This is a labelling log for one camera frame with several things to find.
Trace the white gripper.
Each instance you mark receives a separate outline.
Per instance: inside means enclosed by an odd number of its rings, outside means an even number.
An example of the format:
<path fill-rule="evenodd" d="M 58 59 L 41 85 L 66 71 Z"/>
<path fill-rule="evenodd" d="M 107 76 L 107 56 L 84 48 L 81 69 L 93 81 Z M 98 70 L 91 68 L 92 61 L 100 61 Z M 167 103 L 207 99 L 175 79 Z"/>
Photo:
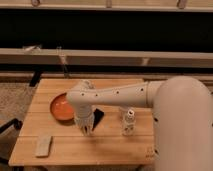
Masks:
<path fill-rule="evenodd" d="M 82 129 L 82 132 L 85 136 L 92 135 L 92 128 L 94 124 L 95 116 L 94 114 L 90 114 L 86 117 L 74 117 L 75 124 Z"/>

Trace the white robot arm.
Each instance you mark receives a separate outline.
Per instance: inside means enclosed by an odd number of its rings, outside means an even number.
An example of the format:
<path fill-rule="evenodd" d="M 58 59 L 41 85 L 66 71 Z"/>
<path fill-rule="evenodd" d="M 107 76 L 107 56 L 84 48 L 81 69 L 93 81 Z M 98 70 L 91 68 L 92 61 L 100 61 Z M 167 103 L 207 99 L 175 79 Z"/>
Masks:
<path fill-rule="evenodd" d="M 66 99 L 74 108 L 75 123 L 86 134 L 94 122 L 94 105 L 150 108 L 155 171 L 213 171 L 213 96 L 193 77 L 105 89 L 81 81 Z"/>

